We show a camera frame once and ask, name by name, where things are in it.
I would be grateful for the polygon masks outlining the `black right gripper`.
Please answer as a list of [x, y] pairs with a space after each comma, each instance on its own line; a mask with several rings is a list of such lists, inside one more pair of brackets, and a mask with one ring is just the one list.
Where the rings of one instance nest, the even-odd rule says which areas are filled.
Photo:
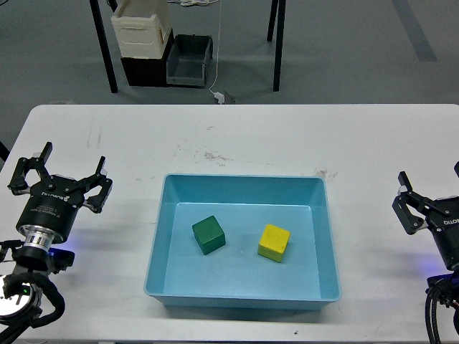
[[[454, 166], [459, 177], [459, 161]], [[428, 227], [440, 256], [449, 271], [458, 271], [458, 197], [434, 201], [413, 191], [404, 171], [392, 208], [407, 234]]]

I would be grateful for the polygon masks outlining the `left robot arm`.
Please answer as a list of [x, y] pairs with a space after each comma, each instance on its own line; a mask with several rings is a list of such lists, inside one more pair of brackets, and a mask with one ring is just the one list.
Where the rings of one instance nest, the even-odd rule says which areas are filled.
[[1, 258], [10, 255], [15, 263], [12, 273], [1, 276], [2, 343], [64, 314], [65, 299], [49, 276], [72, 266], [75, 254], [56, 246], [68, 240], [82, 207], [102, 211], [113, 185], [104, 157], [94, 174], [75, 180], [49, 174], [45, 163], [51, 152], [52, 144], [46, 143], [38, 156], [20, 158], [8, 185], [15, 196], [27, 194], [29, 200], [16, 224], [24, 239], [1, 242]]

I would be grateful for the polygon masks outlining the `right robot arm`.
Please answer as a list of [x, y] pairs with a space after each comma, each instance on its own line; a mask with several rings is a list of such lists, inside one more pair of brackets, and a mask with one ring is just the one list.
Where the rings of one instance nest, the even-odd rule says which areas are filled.
[[440, 343], [437, 306], [454, 309], [453, 326], [458, 329], [458, 197], [432, 200], [415, 192], [404, 171], [392, 208], [407, 234], [428, 229], [434, 239], [447, 274], [427, 279], [425, 326], [430, 343]]

